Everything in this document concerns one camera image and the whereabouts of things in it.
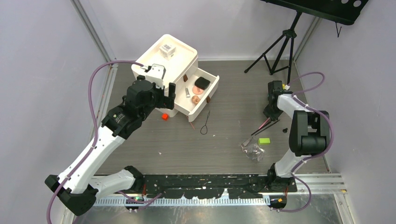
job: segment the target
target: black square object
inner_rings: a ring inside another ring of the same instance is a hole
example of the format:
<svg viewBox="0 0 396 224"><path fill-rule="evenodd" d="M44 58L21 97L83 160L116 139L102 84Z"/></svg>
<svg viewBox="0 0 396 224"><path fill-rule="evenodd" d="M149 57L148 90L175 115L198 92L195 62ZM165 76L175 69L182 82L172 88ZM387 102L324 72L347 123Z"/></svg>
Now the black square object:
<svg viewBox="0 0 396 224"><path fill-rule="evenodd" d="M209 84L210 84L210 81L204 77L199 77L194 83L194 85L196 87L198 87L202 90L205 90L206 88L208 88Z"/></svg>

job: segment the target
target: tripod leg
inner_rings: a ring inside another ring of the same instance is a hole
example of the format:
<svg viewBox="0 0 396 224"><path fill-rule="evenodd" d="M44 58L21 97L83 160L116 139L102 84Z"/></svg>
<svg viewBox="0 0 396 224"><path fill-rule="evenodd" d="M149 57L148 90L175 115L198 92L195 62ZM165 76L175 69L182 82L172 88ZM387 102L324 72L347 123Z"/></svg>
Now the tripod leg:
<svg viewBox="0 0 396 224"><path fill-rule="evenodd" d="M270 75L273 75L275 73L276 66L279 63L279 60L281 60L281 56L284 52L284 49L286 48L287 42L289 42L289 37L286 37L285 41L283 42L283 45L282 45L281 50L278 54L278 57L276 57L276 60L275 60L274 64L272 65L271 70L269 71Z"/></svg>
<svg viewBox="0 0 396 224"><path fill-rule="evenodd" d="M257 62L259 62L260 59L262 59L262 57L264 57L264 54L260 55L260 57L255 60L255 62L253 62L253 64L251 64L244 72L247 73Z"/></svg>
<svg viewBox="0 0 396 224"><path fill-rule="evenodd" d="M269 50L271 50L279 41L281 41L281 39L284 37L284 34L282 34L257 60L255 60L255 62L253 62L253 64L251 64L249 66L249 68L247 68L244 72L247 73L257 62L259 62L259 60L262 59L262 57L265 56L265 54L267 54L269 52Z"/></svg>
<svg viewBox="0 0 396 224"><path fill-rule="evenodd" d="M293 46L294 46L294 38L291 39L290 57L289 57L289 73L287 74L287 84L289 84L289 82L290 82L291 61L292 61L292 58L293 58Z"/></svg>

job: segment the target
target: gray wooden tabletop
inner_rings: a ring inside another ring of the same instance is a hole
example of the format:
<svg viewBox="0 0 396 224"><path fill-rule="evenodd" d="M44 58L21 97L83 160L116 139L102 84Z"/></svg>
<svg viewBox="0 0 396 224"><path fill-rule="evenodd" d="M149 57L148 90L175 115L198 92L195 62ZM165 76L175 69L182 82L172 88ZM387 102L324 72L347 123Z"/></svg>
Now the gray wooden tabletop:
<svg viewBox="0 0 396 224"><path fill-rule="evenodd" d="M193 121L192 128L186 116L178 113L167 121L154 110L140 129L136 130L123 145L118 147L98 170L98 174L112 174L125 166L135 166L144 174L246 174L266 173L272 163L282 158L288 150L291 119L283 113L280 121L258 135L270 138L263 146L264 159L251 161L242 152L240 142L250 137L266 119L262 113L267 101L267 83L273 80L285 82L287 70L270 76L264 61L259 62L249 73L243 71L252 61L199 62L199 68L220 76L219 87L210 103ZM287 65L281 61L278 67ZM292 69L292 79L297 77ZM121 103L128 86L135 80L130 66L120 64L109 108ZM292 91L302 89L296 82ZM205 124L210 111L208 133L199 130ZM304 165L299 173L326 173L323 158Z"/></svg>

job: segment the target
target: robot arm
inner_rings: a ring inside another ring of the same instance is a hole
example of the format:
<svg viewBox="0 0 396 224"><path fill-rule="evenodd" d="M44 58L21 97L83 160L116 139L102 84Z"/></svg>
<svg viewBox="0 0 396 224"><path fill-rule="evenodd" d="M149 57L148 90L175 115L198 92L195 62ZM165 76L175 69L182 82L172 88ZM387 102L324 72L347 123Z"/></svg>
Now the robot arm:
<svg viewBox="0 0 396 224"><path fill-rule="evenodd" d="M169 83L168 96L164 95L162 78L165 68L153 64L144 69L147 75L138 76L128 87L126 96L122 97L122 103L107 113L98 130L96 147L57 195L77 216L87 212L98 198L119 190L138 190L144 184L143 175L132 166L125 167L113 175L93 178L108 156L141 126L155 108L174 108L176 85ZM93 140L65 171L47 177L45 184L53 192L87 154L92 144Z"/></svg>
<svg viewBox="0 0 396 224"><path fill-rule="evenodd" d="M291 178L292 169L302 159L323 152L330 142L330 128L326 120L298 104L293 99L296 96L293 96L292 93L283 89L281 81L268 83L269 104L265 107L264 114L272 120L276 120L282 112L285 112L292 118L289 134L290 148L283 158L268 170L267 174L271 181Z"/></svg>

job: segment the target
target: green block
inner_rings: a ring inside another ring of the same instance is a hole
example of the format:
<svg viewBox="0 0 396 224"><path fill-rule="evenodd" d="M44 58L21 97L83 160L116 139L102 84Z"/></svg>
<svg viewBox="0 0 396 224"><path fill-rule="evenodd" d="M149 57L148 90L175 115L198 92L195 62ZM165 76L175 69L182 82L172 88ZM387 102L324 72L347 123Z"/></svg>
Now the green block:
<svg viewBox="0 0 396 224"><path fill-rule="evenodd" d="M259 138L259 145L269 145L270 143L269 138Z"/></svg>

